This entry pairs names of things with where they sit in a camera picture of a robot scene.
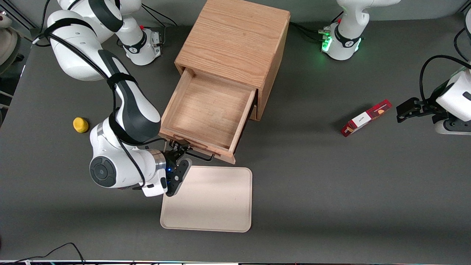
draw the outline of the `table surface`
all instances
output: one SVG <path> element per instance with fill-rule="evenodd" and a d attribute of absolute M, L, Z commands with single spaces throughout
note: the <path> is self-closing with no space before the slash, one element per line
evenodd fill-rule
<path fill-rule="evenodd" d="M 89 135 L 72 121 L 101 122 L 112 95 L 104 81 L 67 76 L 51 48 L 34 47 L 0 131 L 0 259 L 44 255 L 72 241 L 90 260 L 469 264 L 471 137 L 439 135 L 431 117 L 398 124 L 395 110 L 348 138 L 340 134 L 358 111 L 419 96 L 422 64 L 457 56 L 453 37 L 462 27 L 462 16 L 372 22 L 346 62 L 290 27 L 262 121 L 247 123 L 235 155 L 236 166 L 253 172 L 246 233 L 166 230 L 162 197 L 98 187 L 88 172 Z M 147 66 L 132 65 L 115 39 L 103 47 L 163 113 L 189 30 L 169 28 L 163 56 Z M 469 47 L 465 36 L 459 43 Z M 432 63 L 427 92 L 458 68 Z M 51 258 L 78 257 L 64 249 Z"/>

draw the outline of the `red box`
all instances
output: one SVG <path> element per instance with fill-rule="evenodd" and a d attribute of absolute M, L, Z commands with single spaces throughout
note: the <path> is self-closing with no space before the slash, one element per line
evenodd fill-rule
<path fill-rule="evenodd" d="M 341 133 L 347 137 L 358 131 L 361 127 L 374 121 L 377 117 L 383 115 L 388 109 L 392 108 L 391 102 L 385 99 L 381 103 L 376 104 L 371 109 L 351 119 L 342 129 Z"/>

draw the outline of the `yellow ball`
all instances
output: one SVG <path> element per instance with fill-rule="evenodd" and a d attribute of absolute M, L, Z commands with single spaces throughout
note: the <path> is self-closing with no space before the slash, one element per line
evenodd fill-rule
<path fill-rule="evenodd" d="M 88 122 L 83 118 L 77 117 L 73 120 L 73 128 L 78 133 L 84 133 L 88 131 Z"/>

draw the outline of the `wooden box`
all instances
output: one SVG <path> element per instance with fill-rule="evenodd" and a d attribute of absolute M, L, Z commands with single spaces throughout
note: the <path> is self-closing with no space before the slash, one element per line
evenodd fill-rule
<path fill-rule="evenodd" d="M 283 56 L 290 13 L 208 0 L 175 65 L 182 75 L 160 134 L 234 164 L 247 118 L 259 121 Z"/>

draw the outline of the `beige tray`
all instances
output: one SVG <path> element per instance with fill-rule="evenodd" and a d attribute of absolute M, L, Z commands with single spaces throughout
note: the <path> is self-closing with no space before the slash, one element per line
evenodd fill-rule
<path fill-rule="evenodd" d="M 252 224 L 252 172 L 245 167 L 192 166 L 180 190 L 163 197 L 166 229 L 247 232 Z"/>

